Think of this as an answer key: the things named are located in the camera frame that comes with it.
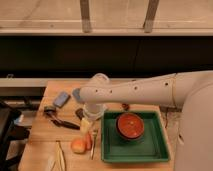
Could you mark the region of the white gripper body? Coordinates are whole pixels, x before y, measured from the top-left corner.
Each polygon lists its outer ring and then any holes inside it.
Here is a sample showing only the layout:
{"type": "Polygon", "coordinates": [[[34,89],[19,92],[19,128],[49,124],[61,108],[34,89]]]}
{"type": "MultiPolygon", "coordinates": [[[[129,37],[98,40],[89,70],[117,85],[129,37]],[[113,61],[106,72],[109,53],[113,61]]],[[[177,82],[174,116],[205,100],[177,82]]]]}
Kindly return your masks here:
{"type": "Polygon", "coordinates": [[[83,118],[80,123],[80,132],[85,135],[107,110],[105,104],[85,103],[83,106],[83,118]]]}

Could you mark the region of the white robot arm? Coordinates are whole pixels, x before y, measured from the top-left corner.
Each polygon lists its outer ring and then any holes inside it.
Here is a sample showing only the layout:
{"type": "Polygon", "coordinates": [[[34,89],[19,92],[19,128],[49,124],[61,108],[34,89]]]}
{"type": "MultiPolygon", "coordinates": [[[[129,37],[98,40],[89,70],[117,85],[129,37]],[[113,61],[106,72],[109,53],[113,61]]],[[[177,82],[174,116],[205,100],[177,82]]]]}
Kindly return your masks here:
{"type": "Polygon", "coordinates": [[[97,74],[80,88],[86,103],[133,103],[182,110],[174,171],[213,171],[213,70],[112,84],[97,74]]]}

